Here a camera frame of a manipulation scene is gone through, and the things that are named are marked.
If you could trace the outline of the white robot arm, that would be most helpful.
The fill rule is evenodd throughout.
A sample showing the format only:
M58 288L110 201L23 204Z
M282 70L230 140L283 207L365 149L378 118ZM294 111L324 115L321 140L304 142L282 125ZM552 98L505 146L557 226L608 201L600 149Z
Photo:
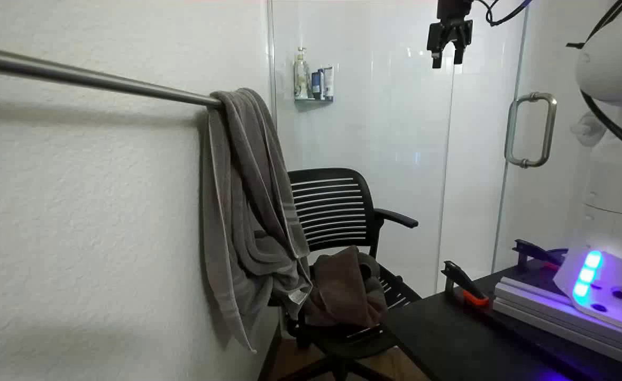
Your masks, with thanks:
M467 63L491 27L519 38L494 265L552 249L568 305L622 327L622 0L434 0L431 63Z

